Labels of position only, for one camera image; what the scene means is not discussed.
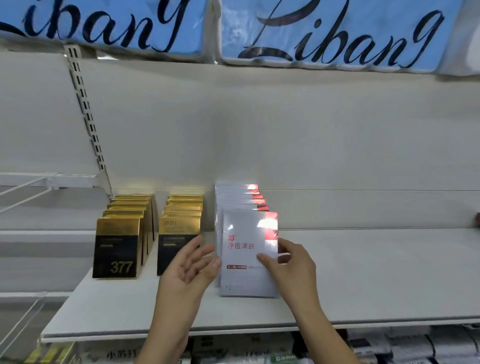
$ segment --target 377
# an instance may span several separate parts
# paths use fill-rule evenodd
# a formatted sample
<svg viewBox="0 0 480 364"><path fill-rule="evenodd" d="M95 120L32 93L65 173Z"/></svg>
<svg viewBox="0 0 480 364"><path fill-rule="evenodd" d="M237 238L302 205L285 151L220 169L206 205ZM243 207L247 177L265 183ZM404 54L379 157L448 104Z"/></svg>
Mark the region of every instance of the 377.
<svg viewBox="0 0 480 364"><path fill-rule="evenodd" d="M111 273L128 273L132 267L133 261L130 262L117 262L113 261L110 263L110 272Z"/></svg>

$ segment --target perforated metal strip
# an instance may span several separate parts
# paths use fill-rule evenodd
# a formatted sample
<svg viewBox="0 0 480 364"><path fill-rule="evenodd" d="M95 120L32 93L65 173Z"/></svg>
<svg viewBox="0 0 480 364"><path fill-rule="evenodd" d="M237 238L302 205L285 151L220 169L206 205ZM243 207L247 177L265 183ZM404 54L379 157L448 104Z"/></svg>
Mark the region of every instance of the perforated metal strip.
<svg viewBox="0 0 480 364"><path fill-rule="evenodd" d="M80 110L84 115L85 126L92 142L92 147L96 155L98 166L101 170L105 170L105 161L103 159L102 147L96 132L95 121L90 109L90 102L88 101L87 90L85 88L84 79L80 70L79 59L82 58L81 49L76 45L65 45L65 54L67 56L70 74L72 76L73 85L77 91L78 103Z"/></svg>

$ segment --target white shelf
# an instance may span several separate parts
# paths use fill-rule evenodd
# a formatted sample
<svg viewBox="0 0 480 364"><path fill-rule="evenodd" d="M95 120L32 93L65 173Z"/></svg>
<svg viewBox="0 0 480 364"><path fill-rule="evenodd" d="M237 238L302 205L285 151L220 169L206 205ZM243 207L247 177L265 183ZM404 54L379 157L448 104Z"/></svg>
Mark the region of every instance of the white shelf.
<svg viewBox="0 0 480 364"><path fill-rule="evenodd" d="M281 231L317 264L322 306L338 328L480 322L480 231ZM207 241L213 234L206 233ZM91 272L42 332L43 342L145 337L158 277L156 248L137 280ZM295 330L281 299L223 298L210 287L192 335Z"/></svg>

